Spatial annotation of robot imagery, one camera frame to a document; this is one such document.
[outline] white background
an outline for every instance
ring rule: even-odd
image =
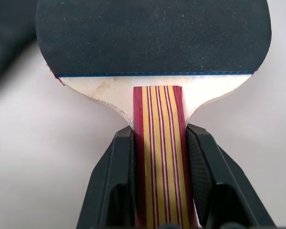
[[[215,137],[286,226],[286,0],[268,3],[273,33],[263,65],[190,123]],[[48,71],[33,45],[0,85],[0,229],[75,228],[95,164],[127,126]]]

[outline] dark fabric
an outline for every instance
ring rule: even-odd
[[[22,47],[36,38],[37,0],[0,0],[0,77]]]
[[[254,72],[266,0],[40,0],[37,40],[56,75]]]

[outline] striped wooden handle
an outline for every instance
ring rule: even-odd
[[[185,145],[182,89],[133,89],[136,144],[136,225],[197,226]]]

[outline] table tennis paddle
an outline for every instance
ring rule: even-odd
[[[185,127],[262,64],[267,1],[40,0],[37,38],[64,85],[134,128],[136,225],[196,226]]]

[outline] blue edge tape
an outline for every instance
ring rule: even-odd
[[[187,73],[94,73],[94,74],[58,74],[56,77],[98,77],[98,76],[147,76],[147,75],[243,75],[254,72],[187,72]]]

